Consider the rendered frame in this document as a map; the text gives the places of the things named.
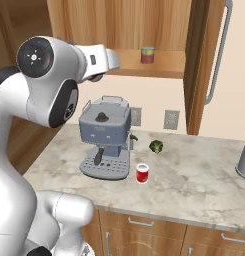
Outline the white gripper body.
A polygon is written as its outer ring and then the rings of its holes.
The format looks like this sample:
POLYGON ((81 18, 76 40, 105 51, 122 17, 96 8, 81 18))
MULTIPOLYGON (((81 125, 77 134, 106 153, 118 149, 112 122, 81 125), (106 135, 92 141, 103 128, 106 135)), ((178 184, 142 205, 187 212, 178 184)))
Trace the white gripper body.
POLYGON ((111 49, 106 50, 107 59, 108 59, 108 70, 114 70, 120 68, 120 57, 119 54, 111 49))

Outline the wooden cabinet door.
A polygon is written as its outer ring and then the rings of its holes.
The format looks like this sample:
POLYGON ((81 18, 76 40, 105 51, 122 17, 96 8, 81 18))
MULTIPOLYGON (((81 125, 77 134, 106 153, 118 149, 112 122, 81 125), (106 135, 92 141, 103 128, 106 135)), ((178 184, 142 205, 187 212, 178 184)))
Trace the wooden cabinet door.
MULTIPOLYGON (((15 64, 16 51, 16 38, 6 0, 0 0, 0 69, 15 64)), ((50 129, 13 118, 7 154, 14 168, 24 175, 59 131, 60 127, 50 129)))
POLYGON ((198 135, 225 0, 192 0, 186 40, 184 99, 188 135, 198 135))

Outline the red can green yellow band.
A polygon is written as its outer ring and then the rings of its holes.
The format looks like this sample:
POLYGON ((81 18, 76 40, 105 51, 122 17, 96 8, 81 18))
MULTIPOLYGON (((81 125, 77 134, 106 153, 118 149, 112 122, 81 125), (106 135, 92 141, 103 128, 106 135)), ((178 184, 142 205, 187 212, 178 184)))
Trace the red can green yellow band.
POLYGON ((142 64, 154 63, 154 48, 152 46, 143 46, 141 48, 141 63, 142 64))

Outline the blue-grey espresso machine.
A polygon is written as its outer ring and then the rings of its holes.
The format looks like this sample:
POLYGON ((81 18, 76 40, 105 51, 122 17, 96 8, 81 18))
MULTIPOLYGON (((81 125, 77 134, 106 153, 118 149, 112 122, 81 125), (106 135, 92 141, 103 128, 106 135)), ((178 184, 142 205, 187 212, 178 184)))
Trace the blue-grey espresso machine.
POLYGON ((79 118, 81 140, 94 147, 80 164, 84 175, 123 180, 130 171, 130 152, 138 138, 131 132, 131 108, 121 96, 88 101, 79 118))

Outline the green broccoli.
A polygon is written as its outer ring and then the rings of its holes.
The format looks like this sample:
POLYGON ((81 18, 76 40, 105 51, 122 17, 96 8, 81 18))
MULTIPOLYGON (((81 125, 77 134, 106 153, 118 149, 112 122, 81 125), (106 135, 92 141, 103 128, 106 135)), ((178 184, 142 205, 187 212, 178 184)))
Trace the green broccoli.
POLYGON ((163 150, 163 142, 160 140, 154 140, 149 144, 149 148, 154 153, 160 153, 163 150))

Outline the red can white top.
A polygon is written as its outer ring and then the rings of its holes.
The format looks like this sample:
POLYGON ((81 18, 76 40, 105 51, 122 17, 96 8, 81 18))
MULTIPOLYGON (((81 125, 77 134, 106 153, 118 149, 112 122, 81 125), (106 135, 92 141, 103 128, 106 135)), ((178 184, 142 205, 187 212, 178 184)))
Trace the red can white top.
POLYGON ((136 166, 136 181, 145 184, 148 181, 149 166, 145 163, 139 163, 136 166))

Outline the wooden drawer front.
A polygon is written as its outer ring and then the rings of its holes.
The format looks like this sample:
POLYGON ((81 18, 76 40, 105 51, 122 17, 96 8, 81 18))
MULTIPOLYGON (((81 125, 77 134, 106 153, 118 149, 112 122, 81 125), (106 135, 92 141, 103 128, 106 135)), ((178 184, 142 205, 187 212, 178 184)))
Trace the wooden drawer front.
POLYGON ((100 223, 103 227, 117 228, 127 231, 156 235, 160 237, 182 240, 186 231, 186 225, 141 216, 134 216, 110 211, 99 211, 100 223), (153 227, 133 225, 128 222, 128 217, 134 221, 150 223, 154 221, 153 227))
POLYGON ((245 244, 225 241, 221 233, 245 239, 245 233, 235 230, 219 230, 198 226, 187 226, 180 256, 188 256, 188 248, 193 248, 191 256, 245 256, 245 244))

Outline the wooden wall cabinet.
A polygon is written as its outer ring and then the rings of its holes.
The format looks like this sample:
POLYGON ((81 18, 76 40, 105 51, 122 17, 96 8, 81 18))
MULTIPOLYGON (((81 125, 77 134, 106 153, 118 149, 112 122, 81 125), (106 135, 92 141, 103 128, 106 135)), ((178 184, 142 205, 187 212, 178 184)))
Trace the wooden wall cabinet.
POLYGON ((47 0, 52 33, 78 45, 103 44, 120 55, 114 75, 184 76, 192 0, 47 0), (154 63, 141 63, 141 48, 154 63))

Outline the grey wall outlet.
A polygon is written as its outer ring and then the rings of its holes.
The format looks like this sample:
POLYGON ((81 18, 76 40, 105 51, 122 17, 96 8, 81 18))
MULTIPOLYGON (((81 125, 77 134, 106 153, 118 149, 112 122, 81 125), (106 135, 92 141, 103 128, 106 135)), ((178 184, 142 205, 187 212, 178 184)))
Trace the grey wall outlet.
POLYGON ((178 128, 180 112, 177 110, 166 110, 164 117, 164 128, 176 130, 178 128))
POLYGON ((132 107, 131 108, 131 125, 141 126, 141 109, 132 107))

